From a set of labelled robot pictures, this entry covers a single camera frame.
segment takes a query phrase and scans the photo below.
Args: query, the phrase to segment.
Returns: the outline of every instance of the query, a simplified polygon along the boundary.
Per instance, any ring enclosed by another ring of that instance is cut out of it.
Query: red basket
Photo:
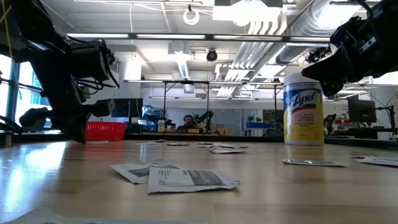
[[[87,122],[87,141],[120,141],[126,130],[125,123],[119,122]]]

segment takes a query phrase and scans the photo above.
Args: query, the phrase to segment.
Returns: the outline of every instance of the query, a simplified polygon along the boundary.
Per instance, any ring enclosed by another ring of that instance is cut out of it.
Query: lysol logo
[[[317,107],[317,92],[303,91],[292,97],[292,114],[306,109],[314,109]]]

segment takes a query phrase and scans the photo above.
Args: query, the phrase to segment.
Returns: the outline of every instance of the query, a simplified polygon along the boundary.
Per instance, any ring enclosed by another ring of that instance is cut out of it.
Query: disinfecting wipes canister
[[[299,73],[284,80],[284,134],[286,144],[323,145],[322,89]]]

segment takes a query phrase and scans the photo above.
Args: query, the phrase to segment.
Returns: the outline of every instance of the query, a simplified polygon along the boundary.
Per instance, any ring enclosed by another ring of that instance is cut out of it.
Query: computer monitor
[[[370,100],[348,99],[348,114],[351,122],[377,122],[374,102]]]
[[[113,101],[114,101],[114,109],[112,111],[113,118],[142,117],[142,104],[143,104],[142,98],[113,99]]]

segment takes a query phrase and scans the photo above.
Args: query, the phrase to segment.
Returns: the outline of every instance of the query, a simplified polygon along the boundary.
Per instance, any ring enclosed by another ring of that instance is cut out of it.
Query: wooden table
[[[394,151],[326,145],[249,144],[248,154],[210,154],[191,146],[70,142],[0,149],[0,223],[37,206],[85,218],[198,220],[209,223],[398,223],[398,170],[351,156]],[[327,159],[350,168],[284,165],[284,158]],[[163,159],[189,169],[228,170],[239,190],[147,195],[109,165]]]

